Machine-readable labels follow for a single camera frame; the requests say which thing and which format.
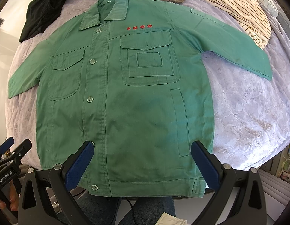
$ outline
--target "blue gripper pad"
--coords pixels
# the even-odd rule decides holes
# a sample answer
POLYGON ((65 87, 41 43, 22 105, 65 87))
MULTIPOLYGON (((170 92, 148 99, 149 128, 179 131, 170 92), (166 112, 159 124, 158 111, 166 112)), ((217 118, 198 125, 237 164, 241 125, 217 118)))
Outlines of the blue gripper pad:
POLYGON ((196 142, 193 142, 191 146, 191 155, 208 187, 217 191, 220 188, 219 174, 196 142))
POLYGON ((14 139, 12 137, 8 138, 1 146, 0 146, 0 155, 3 155, 12 145, 14 144, 14 139))
POLYGON ((94 146, 89 142, 65 175, 65 186, 68 191, 75 189, 94 155, 94 146))

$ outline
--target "wall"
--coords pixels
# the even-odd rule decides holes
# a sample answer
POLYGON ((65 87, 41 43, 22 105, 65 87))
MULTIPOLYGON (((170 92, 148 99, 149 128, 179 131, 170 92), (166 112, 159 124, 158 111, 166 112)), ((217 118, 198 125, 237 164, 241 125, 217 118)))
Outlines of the wall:
POLYGON ((0 12, 4 23, 0 28, 0 144, 7 131, 4 114, 7 77, 19 38, 26 21, 26 10, 32 0, 9 0, 0 12))

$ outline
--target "jeans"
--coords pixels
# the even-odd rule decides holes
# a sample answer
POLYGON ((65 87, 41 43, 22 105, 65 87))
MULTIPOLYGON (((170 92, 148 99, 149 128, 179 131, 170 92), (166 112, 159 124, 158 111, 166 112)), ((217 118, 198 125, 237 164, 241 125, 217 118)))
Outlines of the jeans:
MULTIPOLYGON (((122 198, 102 197, 85 194, 77 204, 94 225, 114 225, 122 198)), ((133 206, 138 225, 155 225, 163 212, 175 216, 172 197, 139 197, 133 206)), ((65 215, 58 215, 60 221, 69 224, 65 215)), ((120 221, 119 225, 135 225, 132 210, 120 221)))

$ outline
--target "placket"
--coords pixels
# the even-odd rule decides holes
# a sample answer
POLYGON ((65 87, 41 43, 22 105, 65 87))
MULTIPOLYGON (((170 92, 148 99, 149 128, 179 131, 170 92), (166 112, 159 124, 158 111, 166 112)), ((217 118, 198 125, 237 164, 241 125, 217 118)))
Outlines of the placket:
POLYGON ((110 194, 107 176, 105 102, 107 94, 107 53, 110 22, 93 27, 93 38, 86 74, 83 107, 85 139, 94 142, 95 152, 88 170, 89 193, 110 194))

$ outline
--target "screw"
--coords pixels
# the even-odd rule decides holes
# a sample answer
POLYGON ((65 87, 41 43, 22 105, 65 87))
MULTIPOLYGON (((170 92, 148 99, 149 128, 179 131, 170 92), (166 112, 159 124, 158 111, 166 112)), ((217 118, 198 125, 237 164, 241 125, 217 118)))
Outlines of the screw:
POLYGON ((224 163, 224 164, 223 164, 223 167, 224 167, 226 170, 231 169, 231 166, 230 166, 229 164, 227 164, 227 163, 224 163))
POLYGON ((28 169, 28 173, 32 173, 34 171, 34 168, 33 167, 30 167, 29 169, 28 169))
POLYGON ((62 165, 61 164, 56 164, 55 166, 54 166, 54 169, 55 170, 60 170, 62 168, 62 165))
POLYGON ((251 172, 257 173, 257 169, 255 167, 251 168, 251 172))

